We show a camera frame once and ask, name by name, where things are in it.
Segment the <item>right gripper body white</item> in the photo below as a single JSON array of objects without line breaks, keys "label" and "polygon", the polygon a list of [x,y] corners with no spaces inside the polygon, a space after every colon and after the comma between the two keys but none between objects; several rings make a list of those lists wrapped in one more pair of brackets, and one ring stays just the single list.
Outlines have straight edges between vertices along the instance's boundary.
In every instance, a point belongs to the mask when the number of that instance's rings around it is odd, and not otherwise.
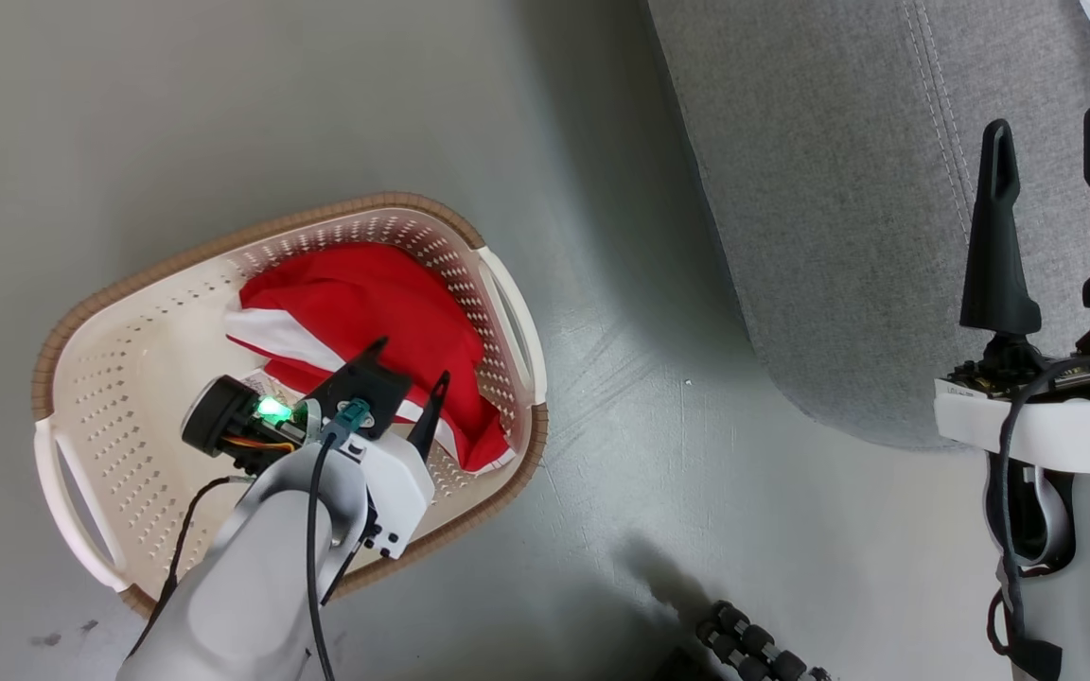
[{"label": "right gripper body white", "polygon": [[938,435],[1064,473],[1090,474],[1090,331],[1051,357],[1024,336],[995,335],[981,360],[936,379]]}]

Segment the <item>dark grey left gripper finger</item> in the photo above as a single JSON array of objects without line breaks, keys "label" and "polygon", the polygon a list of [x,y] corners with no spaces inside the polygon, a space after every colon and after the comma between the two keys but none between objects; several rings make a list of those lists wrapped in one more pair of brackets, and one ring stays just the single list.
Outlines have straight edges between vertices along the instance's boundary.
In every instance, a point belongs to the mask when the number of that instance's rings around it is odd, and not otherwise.
[{"label": "dark grey left gripper finger", "polygon": [[415,448],[424,463],[429,459],[433,445],[435,445],[436,431],[440,426],[443,405],[445,405],[449,384],[450,373],[445,370],[437,382],[433,385],[427,402],[421,409],[421,414],[408,434],[408,443]]},{"label": "dark grey left gripper finger", "polygon": [[379,363],[386,344],[388,338],[373,341],[358,357],[347,361],[344,366],[312,389],[307,402],[315,402],[320,412],[342,412],[356,400],[374,410],[380,404],[388,384]]}]

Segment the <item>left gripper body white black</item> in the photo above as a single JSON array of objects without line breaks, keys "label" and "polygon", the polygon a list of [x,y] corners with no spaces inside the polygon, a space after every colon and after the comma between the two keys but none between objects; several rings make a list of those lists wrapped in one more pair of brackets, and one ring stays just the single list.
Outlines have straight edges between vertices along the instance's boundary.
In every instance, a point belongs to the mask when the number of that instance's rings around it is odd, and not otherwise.
[{"label": "left gripper body white black", "polygon": [[320,412],[307,396],[290,405],[261,396],[256,409],[261,431],[281,454],[256,475],[256,504],[291,492],[316,561],[349,561],[362,548],[397,559],[435,496],[410,431],[393,427],[413,381],[379,363],[388,384],[374,410],[356,400]]}]

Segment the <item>cream laundry basket brown rim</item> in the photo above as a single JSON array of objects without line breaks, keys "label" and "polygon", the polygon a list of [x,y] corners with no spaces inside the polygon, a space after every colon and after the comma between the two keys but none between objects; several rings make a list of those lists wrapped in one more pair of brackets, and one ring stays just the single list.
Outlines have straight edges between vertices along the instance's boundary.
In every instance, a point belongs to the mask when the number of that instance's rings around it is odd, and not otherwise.
[{"label": "cream laundry basket brown rim", "polygon": [[[463,481],[443,451],[433,452],[435,499],[405,552],[390,560],[361,550],[334,598],[462,537],[536,473],[549,431],[536,325],[511,273],[459,212],[385,191],[216,238],[78,303],[44,341],[34,368],[34,454],[49,513],[78,563],[140,617],[159,598],[195,492],[234,473],[228,458],[213,460],[181,440],[204,384],[261,365],[226,337],[226,307],[269,267],[351,242],[398,247],[443,277],[483,341],[479,387],[499,409],[518,457]],[[239,492],[221,487],[201,501],[179,573],[206,556]]]}]

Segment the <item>red garment with white band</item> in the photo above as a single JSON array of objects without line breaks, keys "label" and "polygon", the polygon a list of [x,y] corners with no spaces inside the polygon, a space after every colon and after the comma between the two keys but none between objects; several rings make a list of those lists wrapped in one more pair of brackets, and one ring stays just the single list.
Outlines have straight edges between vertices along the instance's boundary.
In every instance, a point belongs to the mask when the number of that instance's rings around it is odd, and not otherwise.
[{"label": "red garment with white band", "polygon": [[286,260],[242,285],[226,307],[225,333],[265,358],[278,384],[303,396],[385,341],[382,367],[412,381],[397,422],[415,422],[447,374],[437,443],[470,474],[518,457],[501,413],[480,393],[479,332],[443,277],[403,250],[346,244]]}]

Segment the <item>grey fabric sofa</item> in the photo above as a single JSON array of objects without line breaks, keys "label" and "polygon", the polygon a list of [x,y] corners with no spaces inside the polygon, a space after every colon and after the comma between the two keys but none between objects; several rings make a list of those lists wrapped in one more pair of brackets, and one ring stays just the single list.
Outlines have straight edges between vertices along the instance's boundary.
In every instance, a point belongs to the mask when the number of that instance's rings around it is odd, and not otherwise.
[{"label": "grey fabric sofa", "polygon": [[1043,326],[1090,329],[1090,22],[1081,0],[647,0],[749,339],[822,426],[944,448],[981,138],[1012,124]]}]

